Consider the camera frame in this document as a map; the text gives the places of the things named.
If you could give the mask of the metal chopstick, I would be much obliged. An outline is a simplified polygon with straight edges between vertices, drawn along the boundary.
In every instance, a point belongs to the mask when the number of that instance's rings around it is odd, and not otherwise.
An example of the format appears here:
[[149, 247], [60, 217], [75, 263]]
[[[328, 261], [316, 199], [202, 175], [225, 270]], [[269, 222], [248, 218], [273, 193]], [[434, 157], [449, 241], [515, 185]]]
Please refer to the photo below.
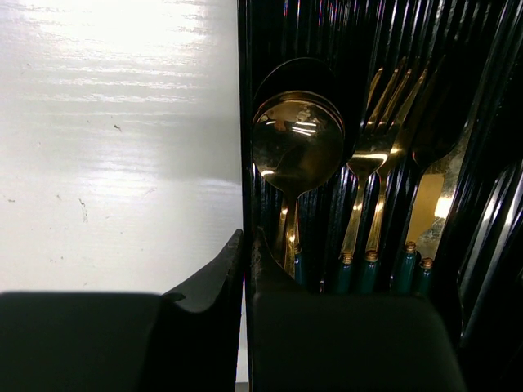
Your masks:
[[460, 271], [458, 294], [463, 328], [459, 345], [462, 347], [471, 340], [503, 253], [521, 221], [522, 161], [519, 160], [494, 182]]

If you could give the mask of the gold knife green handle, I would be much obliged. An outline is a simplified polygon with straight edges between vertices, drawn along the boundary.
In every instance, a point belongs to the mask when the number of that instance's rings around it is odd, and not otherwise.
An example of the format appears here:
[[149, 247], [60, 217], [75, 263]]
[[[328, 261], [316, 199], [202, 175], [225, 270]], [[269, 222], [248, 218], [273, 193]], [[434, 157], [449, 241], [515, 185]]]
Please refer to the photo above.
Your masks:
[[416, 188], [409, 209], [406, 242], [391, 276], [391, 290], [395, 293], [414, 291], [417, 270], [421, 271], [422, 287], [419, 291], [425, 292], [429, 288], [432, 263], [454, 198], [454, 193], [445, 185], [447, 155], [453, 146], [452, 142], [423, 141], [420, 138], [413, 144]]
[[412, 158], [422, 172], [413, 201], [407, 239], [415, 244], [420, 261], [414, 267], [412, 292], [426, 296], [431, 290], [433, 265], [458, 178], [473, 130], [471, 124], [452, 147], [437, 144], [419, 145]]

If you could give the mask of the black cutlery tray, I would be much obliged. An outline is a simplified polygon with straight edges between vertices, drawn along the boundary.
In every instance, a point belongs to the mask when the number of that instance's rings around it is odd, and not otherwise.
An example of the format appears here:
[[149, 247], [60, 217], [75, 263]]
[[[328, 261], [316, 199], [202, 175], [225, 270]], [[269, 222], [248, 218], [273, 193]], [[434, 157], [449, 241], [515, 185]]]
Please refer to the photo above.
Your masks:
[[242, 1], [252, 391], [522, 388], [522, 4]]

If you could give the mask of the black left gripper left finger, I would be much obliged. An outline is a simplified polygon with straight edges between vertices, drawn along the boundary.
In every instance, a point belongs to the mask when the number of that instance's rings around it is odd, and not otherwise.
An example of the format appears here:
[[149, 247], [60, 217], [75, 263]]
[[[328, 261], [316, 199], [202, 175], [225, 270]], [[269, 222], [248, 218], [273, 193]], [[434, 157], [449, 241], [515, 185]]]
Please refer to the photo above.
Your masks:
[[164, 294], [4, 292], [4, 391], [232, 391], [244, 234]]

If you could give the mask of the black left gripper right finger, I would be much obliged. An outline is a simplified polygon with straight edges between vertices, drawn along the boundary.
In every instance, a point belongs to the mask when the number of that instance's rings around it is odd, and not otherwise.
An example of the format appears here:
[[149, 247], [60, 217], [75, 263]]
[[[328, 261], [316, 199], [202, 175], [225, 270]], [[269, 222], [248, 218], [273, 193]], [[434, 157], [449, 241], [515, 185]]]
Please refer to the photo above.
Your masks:
[[254, 391], [464, 391], [449, 334], [429, 301], [314, 295], [253, 237], [249, 284]]

